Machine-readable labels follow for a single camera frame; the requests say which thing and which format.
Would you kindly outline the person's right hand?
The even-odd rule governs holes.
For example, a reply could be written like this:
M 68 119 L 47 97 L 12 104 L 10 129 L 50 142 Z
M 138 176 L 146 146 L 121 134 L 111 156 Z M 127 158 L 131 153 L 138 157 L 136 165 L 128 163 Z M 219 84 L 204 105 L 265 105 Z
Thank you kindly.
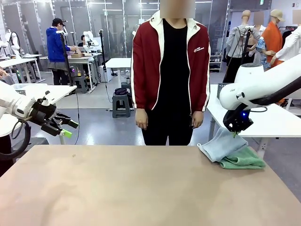
M 148 115 L 144 109 L 137 108 L 135 113 L 137 127 L 146 130 L 148 126 Z

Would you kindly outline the person's left hand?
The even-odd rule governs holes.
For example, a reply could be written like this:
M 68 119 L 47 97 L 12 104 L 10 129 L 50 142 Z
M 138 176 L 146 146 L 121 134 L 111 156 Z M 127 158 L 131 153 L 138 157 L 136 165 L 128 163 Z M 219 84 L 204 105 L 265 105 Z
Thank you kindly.
M 195 111 L 192 114 L 191 126 L 193 129 L 199 128 L 204 120 L 204 113 L 202 111 Z

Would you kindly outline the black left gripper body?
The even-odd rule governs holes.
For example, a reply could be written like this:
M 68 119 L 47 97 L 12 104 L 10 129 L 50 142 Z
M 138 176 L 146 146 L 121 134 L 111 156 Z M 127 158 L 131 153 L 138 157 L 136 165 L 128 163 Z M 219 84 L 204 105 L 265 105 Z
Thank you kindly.
M 55 110 L 56 106 L 52 104 L 44 106 L 40 101 L 37 101 L 32 106 L 29 121 L 39 125 L 42 131 L 52 136 L 60 135 L 62 128 L 54 120 Z

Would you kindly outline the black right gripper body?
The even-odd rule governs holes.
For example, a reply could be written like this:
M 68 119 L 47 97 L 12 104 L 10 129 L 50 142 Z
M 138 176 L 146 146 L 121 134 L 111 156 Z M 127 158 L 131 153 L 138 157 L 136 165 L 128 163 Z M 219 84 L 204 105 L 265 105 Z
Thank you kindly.
M 228 110 L 223 118 L 223 124 L 230 132 L 244 131 L 253 124 L 249 114 L 250 110 Z

